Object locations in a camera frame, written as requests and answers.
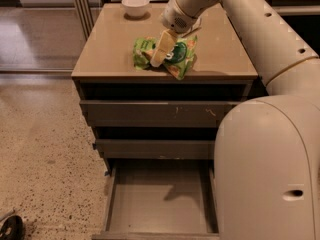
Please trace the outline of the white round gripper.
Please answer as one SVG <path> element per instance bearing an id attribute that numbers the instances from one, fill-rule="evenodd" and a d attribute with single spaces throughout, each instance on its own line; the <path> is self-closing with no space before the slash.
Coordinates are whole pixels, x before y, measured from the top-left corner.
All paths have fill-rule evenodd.
<path id="1" fill-rule="evenodd" d="M 171 52 L 177 42 L 177 33 L 187 33 L 197 22 L 197 19 L 185 14 L 176 0 L 169 0 L 161 14 L 161 22 L 167 30 L 161 33 L 153 51 L 150 60 L 152 67 L 159 67 L 162 64 L 166 55 Z"/>

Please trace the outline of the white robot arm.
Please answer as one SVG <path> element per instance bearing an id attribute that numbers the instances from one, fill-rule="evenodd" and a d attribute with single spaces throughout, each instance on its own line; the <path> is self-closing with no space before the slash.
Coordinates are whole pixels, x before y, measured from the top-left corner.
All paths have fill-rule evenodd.
<path id="1" fill-rule="evenodd" d="M 320 60 L 265 0 L 169 0 L 162 23 L 188 31 L 220 3 L 267 96 L 223 119 L 214 149 L 221 240 L 320 240 Z"/>

